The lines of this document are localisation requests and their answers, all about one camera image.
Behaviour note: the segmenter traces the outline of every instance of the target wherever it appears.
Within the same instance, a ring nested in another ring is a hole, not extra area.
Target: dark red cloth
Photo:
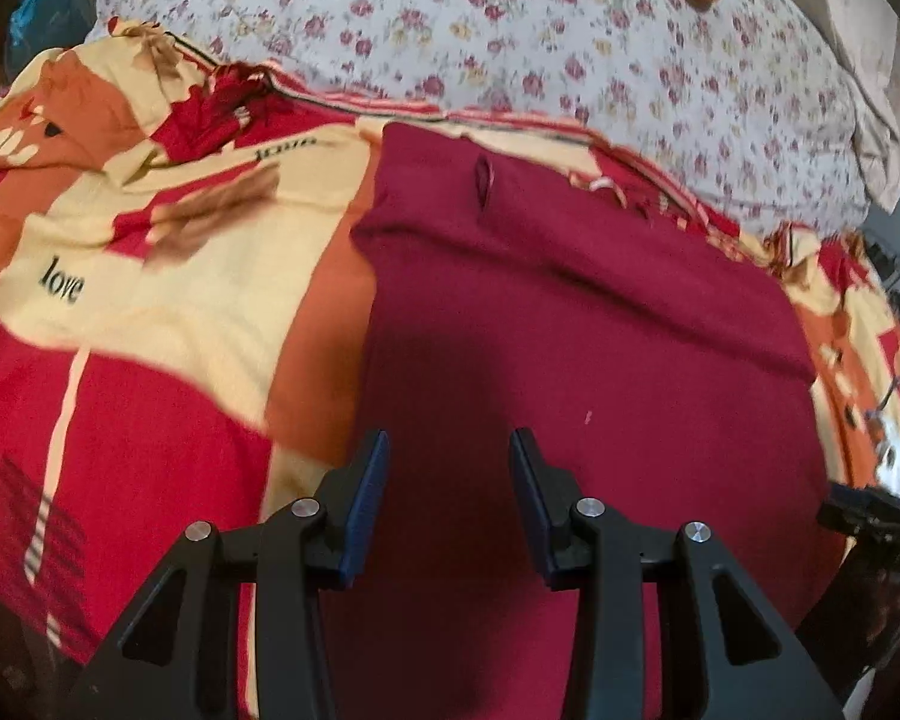
[[[391,124],[376,181],[353,234],[378,279],[359,422],[394,454],[367,571],[326,599],[341,716],[559,717],[576,598],[530,568],[521,425],[634,521],[710,523],[799,621],[841,546],[814,520],[814,372],[779,285],[468,141]]]

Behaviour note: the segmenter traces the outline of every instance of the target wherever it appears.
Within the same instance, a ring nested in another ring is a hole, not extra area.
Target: bed
[[[791,0],[98,0],[314,90],[574,117],[764,234],[855,227],[857,92]]]

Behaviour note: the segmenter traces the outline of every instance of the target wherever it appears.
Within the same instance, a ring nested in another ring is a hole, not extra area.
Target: metal screw head
[[[314,498],[300,498],[290,504],[290,511],[297,517],[312,517],[320,511],[320,502]]]
[[[204,538],[210,535],[211,530],[213,529],[210,527],[209,522],[199,519],[197,522],[191,522],[184,533],[186,533],[190,541],[203,541]]]
[[[584,517],[600,517],[606,510],[599,498],[581,498],[577,501],[577,511]]]
[[[698,544],[710,541],[710,537],[713,535],[710,526],[704,522],[688,522],[684,525],[683,532],[690,541],[696,541]]]

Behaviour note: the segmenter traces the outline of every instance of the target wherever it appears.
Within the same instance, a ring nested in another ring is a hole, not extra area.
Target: floral bedsheet
[[[576,117],[766,233],[866,215],[854,81],[790,0],[98,0],[321,91]]]

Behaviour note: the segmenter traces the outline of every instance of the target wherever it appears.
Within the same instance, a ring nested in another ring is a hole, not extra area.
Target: black plastic bracket
[[[856,544],[797,635],[845,699],[866,671],[884,668],[900,648],[900,498],[832,484],[817,522]]]
[[[372,432],[313,498],[266,522],[191,524],[87,664],[65,720],[237,720],[237,606],[254,581],[260,716],[333,720],[317,591],[362,570],[388,459],[386,434]]]
[[[580,605],[562,720],[642,720],[644,581],[658,588],[664,716],[840,720],[816,665],[751,577],[701,522],[674,535],[631,523],[511,437],[530,555]]]

